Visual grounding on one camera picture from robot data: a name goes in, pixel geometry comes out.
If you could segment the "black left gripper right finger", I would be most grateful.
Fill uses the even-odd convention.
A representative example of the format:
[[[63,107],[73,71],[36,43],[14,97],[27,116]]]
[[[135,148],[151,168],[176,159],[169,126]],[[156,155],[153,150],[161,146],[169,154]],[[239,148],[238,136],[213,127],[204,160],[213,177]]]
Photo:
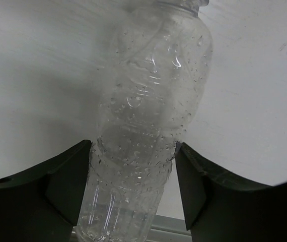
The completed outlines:
[[[181,144],[176,170],[193,241],[287,241],[287,181],[239,176]]]

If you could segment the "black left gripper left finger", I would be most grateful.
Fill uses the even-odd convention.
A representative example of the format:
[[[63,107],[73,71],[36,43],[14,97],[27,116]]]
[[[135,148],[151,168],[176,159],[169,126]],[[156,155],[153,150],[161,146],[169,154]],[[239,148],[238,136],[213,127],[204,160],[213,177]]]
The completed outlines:
[[[0,241],[69,241],[88,179],[91,141],[0,179]]]

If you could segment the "clear unlabelled water bottle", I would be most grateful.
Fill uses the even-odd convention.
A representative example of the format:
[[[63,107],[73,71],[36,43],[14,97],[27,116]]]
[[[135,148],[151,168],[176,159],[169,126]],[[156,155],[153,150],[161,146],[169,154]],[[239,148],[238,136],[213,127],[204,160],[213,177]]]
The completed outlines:
[[[212,37],[208,1],[154,1],[115,28],[79,241],[145,241],[201,101]]]

